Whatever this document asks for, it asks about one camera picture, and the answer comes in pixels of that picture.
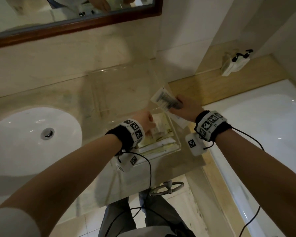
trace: hand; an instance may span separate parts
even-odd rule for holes
[[[134,1],[136,1],[136,0],[124,0],[123,2],[124,2],[124,4],[130,4],[130,3],[133,3]]]
[[[145,133],[156,127],[150,111],[146,109],[138,111],[132,118],[141,124]]]
[[[93,7],[103,11],[103,12],[109,12],[111,10],[111,6],[107,2],[107,0],[88,0]]]
[[[176,98],[183,104],[183,108],[177,110],[174,108],[169,109],[169,112],[182,117],[188,121],[195,122],[197,116],[205,111],[200,104],[195,100],[187,98],[182,95],[177,95]]]

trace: gray pants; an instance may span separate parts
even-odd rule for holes
[[[136,229],[136,224],[130,211],[128,199],[128,197],[125,199],[121,199],[109,204],[106,207],[98,237],[105,236],[110,224],[123,211],[125,212],[121,216],[119,216],[112,224],[107,237],[116,237],[121,233]],[[177,211],[162,196],[152,197],[149,195],[149,190],[145,190],[139,192],[139,202],[140,206],[143,206],[143,203],[145,203],[145,207],[155,211],[170,223],[181,223],[181,225],[184,226],[186,230],[188,230],[186,224],[183,222]],[[169,224],[163,218],[161,218],[154,212],[145,209],[142,209],[142,211],[146,214],[146,227],[169,226]]]

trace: wristband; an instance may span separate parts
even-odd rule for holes
[[[227,119],[217,111],[203,111],[197,116],[196,121],[194,130],[206,141],[215,141],[218,134],[232,128]]]
[[[127,119],[117,127],[109,130],[107,134],[116,135],[122,142],[122,150],[131,150],[145,137],[145,132],[138,121]]]

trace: transparent organizer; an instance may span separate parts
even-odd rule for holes
[[[103,133],[114,128],[120,122],[130,118],[134,113],[147,108],[151,114],[162,113],[162,109],[150,101],[150,98],[160,87],[171,91],[161,74],[157,75],[156,65],[151,61],[115,66],[90,73],[95,108],[99,112]],[[173,151],[164,155],[179,151],[181,143],[169,116],[167,120],[173,130],[172,138],[178,145]],[[164,155],[149,155],[148,159],[154,159]]]

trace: forearm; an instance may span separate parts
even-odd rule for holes
[[[88,143],[31,179],[0,208],[24,210],[36,221],[42,236],[48,236],[71,203],[121,147],[122,142],[112,134]]]
[[[216,144],[264,211],[289,236],[296,236],[296,174],[233,130]]]

